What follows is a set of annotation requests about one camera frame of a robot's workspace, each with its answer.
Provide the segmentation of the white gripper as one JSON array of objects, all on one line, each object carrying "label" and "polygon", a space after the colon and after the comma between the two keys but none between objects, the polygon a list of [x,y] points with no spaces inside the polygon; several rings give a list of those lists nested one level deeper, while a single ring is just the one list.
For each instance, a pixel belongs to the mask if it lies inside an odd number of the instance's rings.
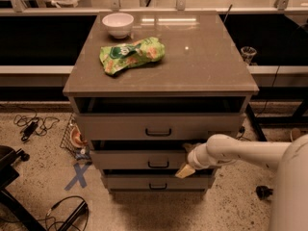
[{"label": "white gripper", "polygon": [[200,170],[214,166],[216,160],[208,153],[205,143],[184,143],[187,155],[188,164],[184,163],[175,173],[175,176],[184,179],[195,173],[195,170]]}]

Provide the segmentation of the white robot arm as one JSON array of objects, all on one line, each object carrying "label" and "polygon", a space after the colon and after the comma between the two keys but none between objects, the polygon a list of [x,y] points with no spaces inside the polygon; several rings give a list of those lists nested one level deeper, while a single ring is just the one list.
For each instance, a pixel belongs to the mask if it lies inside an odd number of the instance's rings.
[{"label": "white robot arm", "polygon": [[276,173],[269,231],[308,231],[308,136],[291,142],[239,141],[215,134],[201,144],[187,144],[185,163],[176,176],[242,160]]}]

